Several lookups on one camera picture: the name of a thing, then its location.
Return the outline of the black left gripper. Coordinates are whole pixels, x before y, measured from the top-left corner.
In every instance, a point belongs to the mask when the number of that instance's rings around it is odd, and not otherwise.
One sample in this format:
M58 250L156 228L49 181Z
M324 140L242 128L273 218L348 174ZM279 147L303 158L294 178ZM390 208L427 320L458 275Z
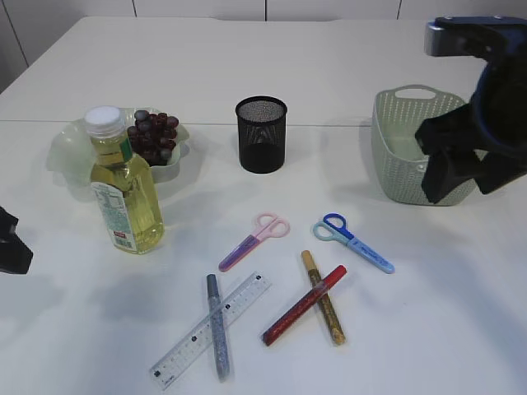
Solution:
M25 275L30 269L33 252L16 234L18 219L1 208L1 272Z

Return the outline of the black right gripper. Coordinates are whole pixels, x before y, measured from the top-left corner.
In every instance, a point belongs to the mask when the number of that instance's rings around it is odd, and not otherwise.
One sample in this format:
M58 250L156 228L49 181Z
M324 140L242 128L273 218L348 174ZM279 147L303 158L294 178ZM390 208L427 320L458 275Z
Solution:
M474 179L482 194L526 175L526 55L507 55L483 69L470 101L425 119L415 133L429 155L422 190L437 204ZM473 150L487 151L480 161Z

